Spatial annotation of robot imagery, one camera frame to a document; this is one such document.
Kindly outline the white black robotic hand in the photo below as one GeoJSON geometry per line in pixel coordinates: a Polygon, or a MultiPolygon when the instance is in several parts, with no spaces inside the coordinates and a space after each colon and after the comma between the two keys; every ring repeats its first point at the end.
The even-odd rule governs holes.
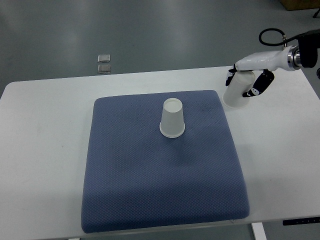
{"type": "Polygon", "coordinates": [[[257,52],[238,60],[227,72],[225,85],[229,86],[237,72],[262,71],[252,87],[242,93],[242,97],[249,98],[261,95],[273,82],[273,71],[299,70],[302,67],[298,46],[287,46],[283,50],[257,52]]]}

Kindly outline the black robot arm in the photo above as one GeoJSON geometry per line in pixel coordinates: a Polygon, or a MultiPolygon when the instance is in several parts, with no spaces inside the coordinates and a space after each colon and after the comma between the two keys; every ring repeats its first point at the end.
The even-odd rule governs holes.
{"type": "Polygon", "coordinates": [[[314,68],[318,61],[320,48],[320,30],[310,30],[296,36],[300,54],[300,64],[303,68],[314,68]]]}

